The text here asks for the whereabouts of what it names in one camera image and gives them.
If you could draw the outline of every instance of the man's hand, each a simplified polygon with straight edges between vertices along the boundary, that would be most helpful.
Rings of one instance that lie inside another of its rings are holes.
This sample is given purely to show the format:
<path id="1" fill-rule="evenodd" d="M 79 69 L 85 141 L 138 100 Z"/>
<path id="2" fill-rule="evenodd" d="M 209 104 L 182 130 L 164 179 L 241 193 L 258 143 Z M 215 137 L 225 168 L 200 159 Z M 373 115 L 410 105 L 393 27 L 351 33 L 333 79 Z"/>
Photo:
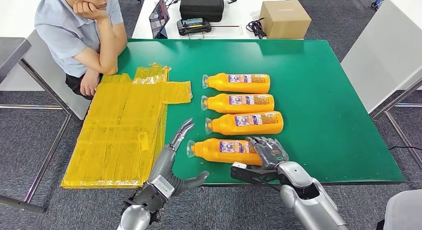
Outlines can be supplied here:
<path id="1" fill-rule="evenodd" d="M 100 73 L 88 68 L 81 81 L 81 94 L 84 96 L 93 96 L 97 91 L 100 82 Z"/>
<path id="2" fill-rule="evenodd" d="M 90 2 L 75 2 L 73 4 L 73 11 L 82 17 L 97 21 L 108 18 L 108 14 L 105 10 L 97 9 Z"/>

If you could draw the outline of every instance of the bottle label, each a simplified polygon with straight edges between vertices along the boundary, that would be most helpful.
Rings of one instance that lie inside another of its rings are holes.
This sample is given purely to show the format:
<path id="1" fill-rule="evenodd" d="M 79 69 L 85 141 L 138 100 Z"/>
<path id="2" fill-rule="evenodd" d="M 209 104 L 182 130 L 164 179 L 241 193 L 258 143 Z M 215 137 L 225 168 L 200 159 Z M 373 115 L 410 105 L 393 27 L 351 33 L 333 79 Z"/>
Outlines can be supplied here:
<path id="1" fill-rule="evenodd" d="M 275 113 L 254 114 L 254 115 L 237 115 L 234 117 L 236 126 L 261 125 L 277 123 Z"/>
<path id="2" fill-rule="evenodd" d="M 249 147 L 249 142 L 244 145 L 240 141 L 220 141 L 221 153 L 256 153 L 255 149 Z"/>
<path id="3" fill-rule="evenodd" d="M 270 103 L 268 95 L 230 95 L 230 105 L 265 105 Z"/>
<path id="4" fill-rule="evenodd" d="M 228 82 L 230 83 L 265 83 L 265 75 L 229 75 Z"/>

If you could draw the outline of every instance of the cardboard box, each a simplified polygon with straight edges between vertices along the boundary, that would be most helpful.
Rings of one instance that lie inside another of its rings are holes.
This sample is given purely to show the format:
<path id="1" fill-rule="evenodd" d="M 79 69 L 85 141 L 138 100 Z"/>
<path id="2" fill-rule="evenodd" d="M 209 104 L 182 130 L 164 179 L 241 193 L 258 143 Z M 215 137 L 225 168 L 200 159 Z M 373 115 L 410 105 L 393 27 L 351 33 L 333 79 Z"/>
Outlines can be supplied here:
<path id="1" fill-rule="evenodd" d="M 311 18 L 297 0 L 264 1 L 261 14 L 262 28 L 267 38 L 303 39 Z"/>

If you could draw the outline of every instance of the short sleeve shirt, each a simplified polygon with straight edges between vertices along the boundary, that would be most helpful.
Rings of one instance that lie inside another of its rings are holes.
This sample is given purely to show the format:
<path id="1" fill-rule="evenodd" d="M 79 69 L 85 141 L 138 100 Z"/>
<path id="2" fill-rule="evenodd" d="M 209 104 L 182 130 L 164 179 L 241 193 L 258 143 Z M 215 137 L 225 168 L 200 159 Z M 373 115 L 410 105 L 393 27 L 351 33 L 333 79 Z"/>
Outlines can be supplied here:
<path id="1" fill-rule="evenodd" d="M 107 0 L 105 10 L 112 25 L 123 23 L 118 0 Z M 65 0 L 42 0 L 35 14 L 35 29 L 63 70 L 81 77 L 87 67 L 73 57 L 86 47 L 100 51 L 100 38 L 95 20 L 73 12 Z"/>

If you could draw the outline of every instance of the orange bottle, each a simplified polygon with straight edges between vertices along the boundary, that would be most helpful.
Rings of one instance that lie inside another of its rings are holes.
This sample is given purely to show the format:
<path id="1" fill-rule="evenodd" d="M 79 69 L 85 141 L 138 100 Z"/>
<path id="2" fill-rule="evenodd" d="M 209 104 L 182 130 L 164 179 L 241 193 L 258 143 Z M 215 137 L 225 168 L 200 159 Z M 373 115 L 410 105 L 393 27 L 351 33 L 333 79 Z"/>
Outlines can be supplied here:
<path id="1" fill-rule="evenodd" d="M 277 134 L 283 129 L 283 118 L 279 112 L 248 114 L 225 114 L 220 118 L 205 119 L 205 132 L 224 135 Z"/>
<path id="2" fill-rule="evenodd" d="M 226 74 L 204 75 L 202 87 L 212 87 L 223 92 L 243 92 L 266 94 L 270 90 L 270 77 L 266 74 Z"/>
<path id="3" fill-rule="evenodd" d="M 219 113 L 270 112 L 274 110 L 274 98 L 269 94 L 241 95 L 218 94 L 215 97 L 202 96 L 201 109 Z"/>
<path id="4" fill-rule="evenodd" d="M 186 148 L 188 157 L 201 157 L 210 162 L 262 165 L 259 155 L 246 140 L 207 139 L 203 142 L 189 140 Z"/>

